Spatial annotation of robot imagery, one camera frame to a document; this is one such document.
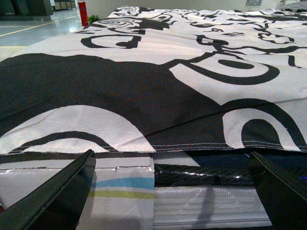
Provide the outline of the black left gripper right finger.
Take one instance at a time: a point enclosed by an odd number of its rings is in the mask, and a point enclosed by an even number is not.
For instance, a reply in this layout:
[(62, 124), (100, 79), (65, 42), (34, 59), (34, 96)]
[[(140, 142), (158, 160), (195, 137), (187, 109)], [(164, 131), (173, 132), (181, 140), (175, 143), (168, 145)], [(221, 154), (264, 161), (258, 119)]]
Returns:
[(256, 152), (248, 169), (261, 203), (276, 230), (307, 228), (307, 183)]

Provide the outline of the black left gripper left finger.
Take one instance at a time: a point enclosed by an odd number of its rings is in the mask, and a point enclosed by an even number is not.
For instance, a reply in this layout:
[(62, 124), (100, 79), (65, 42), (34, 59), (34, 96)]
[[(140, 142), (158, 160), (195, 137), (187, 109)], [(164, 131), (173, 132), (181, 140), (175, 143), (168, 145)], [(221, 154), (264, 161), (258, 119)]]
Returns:
[(90, 149), (0, 215), (2, 230), (74, 230), (94, 176)]

